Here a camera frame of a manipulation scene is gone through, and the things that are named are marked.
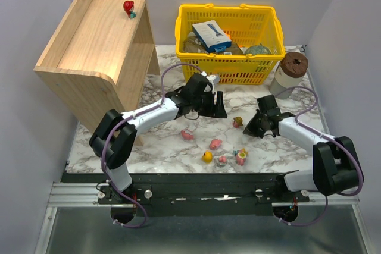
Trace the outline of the yellow blue duck toy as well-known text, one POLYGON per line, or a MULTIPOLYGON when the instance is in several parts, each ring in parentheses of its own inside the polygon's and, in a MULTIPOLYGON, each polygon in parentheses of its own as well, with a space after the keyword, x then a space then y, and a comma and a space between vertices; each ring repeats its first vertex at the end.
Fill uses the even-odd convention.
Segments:
POLYGON ((244 154, 245 156, 247 156, 248 152, 244 148, 242 148, 240 150, 234 150, 233 154, 234 156, 241 155, 241 154, 244 154))

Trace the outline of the red haired mermaid toy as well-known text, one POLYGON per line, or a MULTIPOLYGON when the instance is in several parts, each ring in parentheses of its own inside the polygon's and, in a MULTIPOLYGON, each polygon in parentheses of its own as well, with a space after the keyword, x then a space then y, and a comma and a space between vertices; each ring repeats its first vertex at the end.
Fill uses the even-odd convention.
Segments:
POLYGON ((136 13, 134 12, 134 6, 135 3, 132 0, 126 0, 123 3, 123 9, 130 19, 134 19, 136 17, 136 13))

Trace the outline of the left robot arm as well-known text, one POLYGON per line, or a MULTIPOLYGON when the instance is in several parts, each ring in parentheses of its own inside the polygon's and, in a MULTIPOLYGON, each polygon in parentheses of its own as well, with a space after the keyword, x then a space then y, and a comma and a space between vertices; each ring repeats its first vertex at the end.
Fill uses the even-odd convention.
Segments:
POLYGON ((143 108, 119 113, 111 109, 90 138, 89 145, 101 158, 101 168, 114 189, 125 191, 132 184, 126 164, 135 138, 161 123, 195 112, 202 117, 227 118, 223 92, 215 91, 218 75, 205 72, 191 76, 184 86, 167 92, 163 99, 143 108))

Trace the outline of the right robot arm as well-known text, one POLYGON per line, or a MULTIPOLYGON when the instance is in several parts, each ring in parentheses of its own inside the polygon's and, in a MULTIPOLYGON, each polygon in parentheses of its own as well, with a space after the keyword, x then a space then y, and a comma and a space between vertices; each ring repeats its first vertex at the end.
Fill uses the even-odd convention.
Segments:
POLYGON ((344 191, 363 186, 364 176, 353 141, 346 136, 333 137, 298 121, 290 112, 282 113, 273 95, 257 99, 258 109, 243 133, 263 138, 268 132, 282 136, 303 148, 312 157, 308 170, 278 175, 277 189, 281 192, 306 190, 325 196, 343 195, 344 191))

